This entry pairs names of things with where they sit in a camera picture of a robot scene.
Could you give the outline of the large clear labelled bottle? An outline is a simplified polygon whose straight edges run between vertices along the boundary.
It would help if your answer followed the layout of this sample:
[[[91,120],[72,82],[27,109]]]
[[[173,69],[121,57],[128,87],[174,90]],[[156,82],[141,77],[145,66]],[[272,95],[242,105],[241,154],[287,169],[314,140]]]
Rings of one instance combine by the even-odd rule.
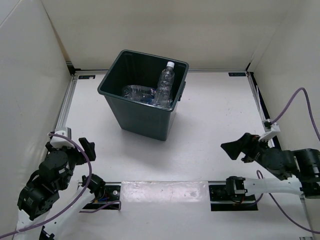
[[[122,97],[139,102],[144,96],[155,97],[156,89],[142,85],[126,85],[121,90]]]

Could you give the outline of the clear crushed plastic bottle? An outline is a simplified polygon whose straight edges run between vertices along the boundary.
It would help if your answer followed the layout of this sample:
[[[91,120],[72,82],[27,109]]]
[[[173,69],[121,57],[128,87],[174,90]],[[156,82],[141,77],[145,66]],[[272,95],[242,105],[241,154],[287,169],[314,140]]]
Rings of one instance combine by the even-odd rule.
[[[168,61],[166,68],[161,72],[155,90],[152,105],[161,108],[170,108],[172,102],[172,87],[175,79],[175,63]]]

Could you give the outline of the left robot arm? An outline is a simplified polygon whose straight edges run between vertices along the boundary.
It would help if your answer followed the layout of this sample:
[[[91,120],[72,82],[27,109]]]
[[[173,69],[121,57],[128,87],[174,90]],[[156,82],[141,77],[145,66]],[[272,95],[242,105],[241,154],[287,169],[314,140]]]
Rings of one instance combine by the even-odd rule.
[[[103,179],[95,174],[84,175],[82,185],[68,203],[68,209],[47,221],[53,204],[60,198],[59,192],[68,188],[75,167],[96,159],[95,143],[84,137],[78,141],[83,151],[66,139],[60,143],[53,140],[46,143],[48,154],[18,197],[15,240],[58,240],[86,204],[104,197]]]

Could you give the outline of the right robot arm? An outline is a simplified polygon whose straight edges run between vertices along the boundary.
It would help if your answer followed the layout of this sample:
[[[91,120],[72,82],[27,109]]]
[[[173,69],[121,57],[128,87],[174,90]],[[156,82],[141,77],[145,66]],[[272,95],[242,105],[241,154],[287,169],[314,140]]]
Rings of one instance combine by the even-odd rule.
[[[230,200],[256,194],[286,193],[307,199],[320,197],[320,152],[317,149],[280,150],[259,141],[258,135],[245,133],[240,139],[221,144],[232,159],[240,154],[244,163],[256,162],[273,178],[253,179],[230,176],[224,193]]]

